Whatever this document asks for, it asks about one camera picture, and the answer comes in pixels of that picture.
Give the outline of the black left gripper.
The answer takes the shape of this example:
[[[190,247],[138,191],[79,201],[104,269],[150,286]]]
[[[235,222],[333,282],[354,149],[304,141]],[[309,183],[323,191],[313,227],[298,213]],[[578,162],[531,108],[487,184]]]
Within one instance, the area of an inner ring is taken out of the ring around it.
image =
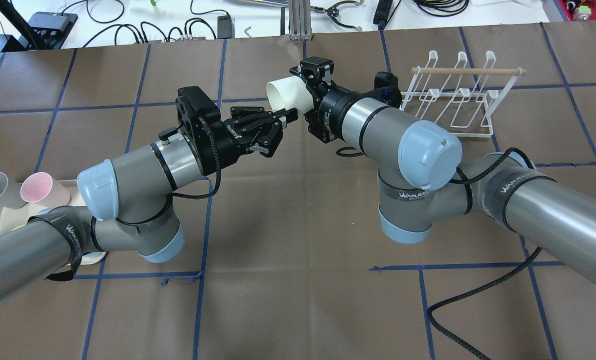
[[[266,111],[263,107],[236,106],[231,118],[208,130],[211,145],[201,146],[202,174],[232,166],[239,157],[259,152],[271,158],[283,139],[284,125],[298,119],[297,109]]]

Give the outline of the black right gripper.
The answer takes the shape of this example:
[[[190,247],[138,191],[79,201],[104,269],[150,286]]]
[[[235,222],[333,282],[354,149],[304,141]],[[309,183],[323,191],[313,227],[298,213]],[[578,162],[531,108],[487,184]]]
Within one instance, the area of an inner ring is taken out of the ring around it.
[[[349,101],[349,89],[331,81],[333,70],[333,61],[322,57],[308,57],[289,69],[312,96],[313,108],[304,116],[308,132],[323,143],[343,139],[344,109]]]

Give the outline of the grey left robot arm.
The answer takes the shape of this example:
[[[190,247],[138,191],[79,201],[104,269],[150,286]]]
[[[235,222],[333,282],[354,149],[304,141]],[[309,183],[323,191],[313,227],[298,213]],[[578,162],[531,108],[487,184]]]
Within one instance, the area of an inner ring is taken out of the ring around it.
[[[222,121],[215,105],[178,104],[177,116],[158,141],[80,173],[85,205],[49,206],[0,234],[0,306],[40,280],[73,280],[87,253],[137,251],[152,264],[176,257],[185,242],[178,189],[219,179],[243,155],[272,157],[298,112],[245,106]]]

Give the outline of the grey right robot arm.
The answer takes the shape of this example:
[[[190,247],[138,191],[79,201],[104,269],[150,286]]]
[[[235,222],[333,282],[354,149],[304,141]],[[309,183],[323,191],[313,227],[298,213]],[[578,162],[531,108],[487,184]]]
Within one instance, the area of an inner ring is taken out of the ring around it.
[[[482,211],[596,284],[596,199],[540,173],[517,148],[463,161],[455,135],[396,107],[400,90],[360,93],[332,80],[332,60],[309,57],[290,69],[308,130],[341,139],[378,163],[379,214],[398,243],[426,239],[435,222]]]

